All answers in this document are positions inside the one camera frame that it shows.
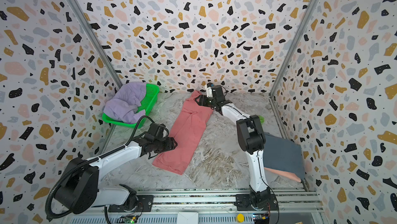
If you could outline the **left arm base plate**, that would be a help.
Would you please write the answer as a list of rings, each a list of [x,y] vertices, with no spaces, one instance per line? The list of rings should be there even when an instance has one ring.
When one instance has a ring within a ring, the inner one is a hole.
[[[122,205],[110,205],[108,212],[110,213],[145,213],[152,210],[154,202],[153,195],[137,195],[129,197]]]

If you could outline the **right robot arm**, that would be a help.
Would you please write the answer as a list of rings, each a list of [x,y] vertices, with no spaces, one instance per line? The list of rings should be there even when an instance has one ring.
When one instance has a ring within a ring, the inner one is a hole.
[[[261,210],[267,207],[271,200],[271,188],[265,176],[263,154],[266,139],[260,118],[244,113],[227,100],[222,85],[208,83],[205,89],[206,94],[199,95],[194,101],[200,106],[215,110],[236,125],[239,146],[248,159],[250,204],[254,209]]]

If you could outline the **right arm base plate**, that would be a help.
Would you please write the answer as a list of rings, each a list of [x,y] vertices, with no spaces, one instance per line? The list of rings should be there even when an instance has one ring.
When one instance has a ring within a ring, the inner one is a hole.
[[[237,194],[234,205],[238,211],[277,211],[278,204],[276,196],[271,193],[270,198],[259,201],[250,196],[250,194]]]

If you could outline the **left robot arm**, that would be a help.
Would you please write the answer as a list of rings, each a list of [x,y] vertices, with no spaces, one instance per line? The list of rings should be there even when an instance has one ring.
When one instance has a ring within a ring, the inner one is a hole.
[[[45,203],[47,217],[56,219],[103,206],[117,206],[124,212],[135,211],[141,206],[136,190],[125,184],[118,188],[101,188],[100,181],[121,165],[147,154],[155,157],[177,146],[165,125],[151,123],[147,131],[132,134],[126,144],[105,154],[87,160],[73,159],[48,195]]]

